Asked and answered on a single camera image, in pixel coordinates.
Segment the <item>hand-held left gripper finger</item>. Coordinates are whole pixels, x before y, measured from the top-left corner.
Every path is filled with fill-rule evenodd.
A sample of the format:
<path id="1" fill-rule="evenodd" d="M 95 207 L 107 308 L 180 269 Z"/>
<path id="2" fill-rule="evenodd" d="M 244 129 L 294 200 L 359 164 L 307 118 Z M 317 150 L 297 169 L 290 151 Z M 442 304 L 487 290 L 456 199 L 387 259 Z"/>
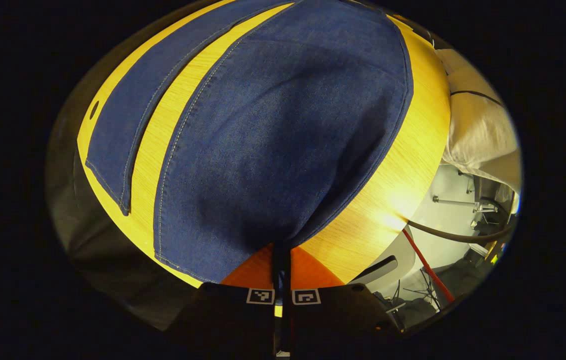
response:
<path id="1" fill-rule="evenodd" d="M 361 283 L 293 285 L 293 251 L 281 252 L 281 348 L 292 354 L 389 354 L 404 331 Z"/>
<path id="2" fill-rule="evenodd" d="M 269 244 L 217 284 L 203 283 L 167 330 L 185 352 L 273 352 L 282 250 Z"/>

